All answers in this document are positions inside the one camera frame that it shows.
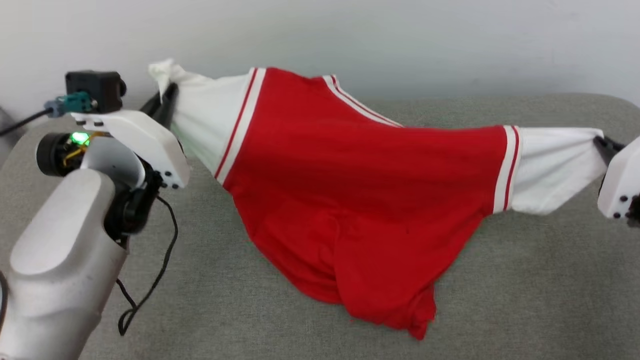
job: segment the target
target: black cable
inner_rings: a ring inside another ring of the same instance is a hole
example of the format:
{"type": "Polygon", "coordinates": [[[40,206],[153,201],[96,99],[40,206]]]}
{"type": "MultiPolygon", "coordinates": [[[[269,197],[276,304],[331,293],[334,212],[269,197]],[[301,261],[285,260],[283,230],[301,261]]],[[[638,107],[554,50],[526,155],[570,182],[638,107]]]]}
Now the black cable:
{"type": "Polygon", "coordinates": [[[149,299],[149,297],[151,297],[151,294],[154,292],[156,286],[160,283],[160,280],[164,275],[164,271],[166,270],[167,265],[169,265],[169,260],[171,259],[171,251],[173,250],[175,241],[178,239],[178,221],[176,221],[175,219],[175,214],[173,213],[173,209],[171,208],[171,205],[169,205],[169,203],[166,202],[160,196],[158,196],[157,199],[160,200],[160,202],[162,202],[169,209],[169,213],[171,214],[171,219],[173,220],[173,228],[174,228],[173,239],[171,240],[171,243],[169,244],[169,247],[166,250],[166,253],[164,254],[164,261],[162,264],[162,268],[160,268],[160,272],[156,276],[156,280],[154,281],[153,285],[151,285],[151,289],[149,289],[145,297],[142,298],[142,301],[140,301],[138,305],[135,304],[135,302],[129,295],[129,292],[127,292],[127,289],[122,284],[122,281],[120,281],[119,279],[116,280],[116,283],[120,287],[120,291],[122,291],[122,295],[124,295],[124,297],[127,298],[129,303],[131,304],[131,308],[125,311],[124,313],[122,313],[118,321],[118,332],[120,333],[121,336],[124,336],[124,334],[127,333],[127,329],[129,328],[129,325],[133,321],[133,317],[136,316],[136,313],[138,312],[138,310],[140,310],[142,305],[144,305],[144,303],[149,299]]]}
{"type": "Polygon", "coordinates": [[[23,121],[17,122],[9,127],[6,127],[2,130],[0,130],[0,136],[4,136],[7,135],[8,133],[11,133],[12,131],[16,131],[18,129],[20,129],[22,126],[25,126],[26,124],[29,124],[30,122],[34,121],[35,119],[44,116],[46,114],[50,114],[53,112],[52,108],[47,108],[44,109],[38,113],[33,114],[32,116],[24,119],[23,121]]]}
{"type": "Polygon", "coordinates": [[[2,291],[2,300],[0,300],[2,301],[2,304],[0,304],[0,332],[2,332],[7,302],[9,300],[9,283],[6,281],[2,271],[0,271],[0,291],[2,291]]]}
{"type": "Polygon", "coordinates": [[[118,284],[120,291],[122,291],[122,295],[127,299],[129,305],[131,305],[131,307],[136,307],[136,302],[133,300],[131,295],[129,295],[129,292],[127,291],[127,288],[124,287],[122,281],[120,281],[120,279],[116,279],[116,284],[118,284]]]}

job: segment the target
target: cloth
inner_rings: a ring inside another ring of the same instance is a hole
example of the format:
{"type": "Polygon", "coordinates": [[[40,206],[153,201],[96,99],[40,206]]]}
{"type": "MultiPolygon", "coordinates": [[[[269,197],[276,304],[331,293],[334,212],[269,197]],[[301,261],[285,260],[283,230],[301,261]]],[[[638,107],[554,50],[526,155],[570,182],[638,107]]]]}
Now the cloth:
{"type": "Polygon", "coordinates": [[[604,171],[596,129],[403,128],[335,76],[150,73],[161,91],[178,84],[174,130],[288,280],[418,339],[434,282],[484,217],[551,212],[604,171]]]}

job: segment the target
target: white wall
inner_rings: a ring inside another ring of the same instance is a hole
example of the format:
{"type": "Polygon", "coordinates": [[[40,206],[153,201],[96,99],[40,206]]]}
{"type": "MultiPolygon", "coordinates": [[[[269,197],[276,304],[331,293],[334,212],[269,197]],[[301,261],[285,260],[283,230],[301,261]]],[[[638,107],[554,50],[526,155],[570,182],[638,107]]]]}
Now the white wall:
{"type": "Polygon", "coordinates": [[[212,77],[273,65],[336,73],[359,97],[596,92],[640,104],[639,0],[3,1],[0,106],[117,70],[129,106],[166,57],[212,77]]]}

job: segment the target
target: white sleeve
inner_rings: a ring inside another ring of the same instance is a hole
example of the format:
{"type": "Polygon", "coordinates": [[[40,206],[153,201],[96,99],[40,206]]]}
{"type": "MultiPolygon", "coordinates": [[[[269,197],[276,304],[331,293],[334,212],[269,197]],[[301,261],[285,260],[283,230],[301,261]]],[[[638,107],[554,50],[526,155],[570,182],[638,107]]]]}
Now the white sleeve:
{"type": "Polygon", "coordinates": [[[148,71],[160,93],[170,83],[178,85],[172,131],[217,177],[237,130],[253,69],[245,75],[211,79],[187,72],[169,59],[149,65],[148,71]]]}
{"type": "Polygon", "coordinates": [[[521,127],[520,136],[522,153],[511,199],[515,211],[549,214],[607,170],[593,145],[602,130],[521,127]]]}

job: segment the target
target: red and white stripe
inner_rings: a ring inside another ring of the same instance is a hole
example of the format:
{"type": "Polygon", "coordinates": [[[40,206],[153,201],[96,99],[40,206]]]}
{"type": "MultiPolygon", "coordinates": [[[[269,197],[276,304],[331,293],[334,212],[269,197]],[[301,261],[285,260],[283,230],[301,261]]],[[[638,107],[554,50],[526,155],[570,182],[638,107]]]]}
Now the red and white stripe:
{"type": "Polygon", "coordinates": [[[380,115],[379,113],[376,113],[375,111],[369,109],[368,107],[366,107],[364,104],[362,104],[360,101],[357,101],[353,96],[349,95],[346,91],[344,91],[341,87],[340,87],[340,83],[338,82],[338,79],[335,77],[335,75],[327,75],[327,76],[323,76],[324,82],[326,82],[326,86],[329,87],[329,90],[331,90],[331,92],[340,100],[344,101],[345,104],[349,105],[350,107],[352,107],[354,110],[356,110],[357,112],[359,112],[361,115],[375,121],[375,122],[379,122],[380,124],[384,124],[384,125],[389,125],[389,126],[394,126],[394,127],[402,127],[402,125],[398,124],[397,122],[390,120],[382,115],[380,115]]]}
{"type": "Polygon", "coordinates": [[[240,107],[240,112],[238,113],[236,124],[233,131],[231,132],[229,141],[227,142],[227,148],[224,155],[222,156],[220,165],[218,165],[218,169],[214,174],[214,177],[221,184],[225,183],[225,180],[229,175],[229,171],[236,161],[238,152],[242,147],[242,142],[244,141],[246,132],[249,129],[249,123],[251,123],[251,119],[253,118],[255,105],[258,102],[258,96],[260,95],[260,89],[262,88],[262,82],[264,81],[266,69],[252,68],[251,71],[249,71],[249,74],[250,80],[246,87],[244,101],[242,103],[242,106],[240,107]]]}
{"type": "Polygon", "coordinates": [[[518,163],[522,153],[522,138],[517,126],[504,126],[507,136],[507,148],[504,152],[504,159],[498,173],[498,180],[495,184],[495,194],[493,198],[493,213],[507,211],[511,207],[513,196],[513,184],[515,174],[518,171],[518,163]]]}

